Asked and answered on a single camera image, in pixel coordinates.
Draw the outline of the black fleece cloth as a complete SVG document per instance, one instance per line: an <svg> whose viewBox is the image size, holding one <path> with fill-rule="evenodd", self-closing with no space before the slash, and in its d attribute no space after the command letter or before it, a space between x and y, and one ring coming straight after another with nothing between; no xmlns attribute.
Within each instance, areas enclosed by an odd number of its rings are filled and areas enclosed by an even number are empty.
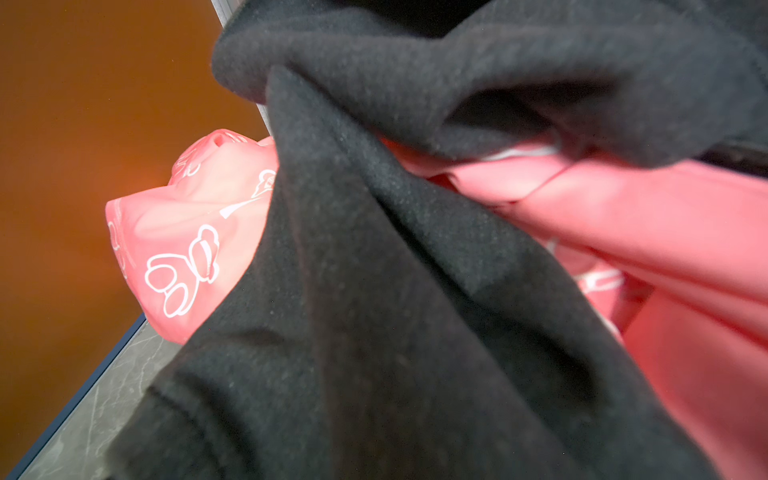
<svg viewBox="0 0 768 480"><path fill-rule="evenodd" d="M727 479L543 244L391 148L767 184L765 2L244 1L212 70L267 109L265 227L109 478Z"/></svg>

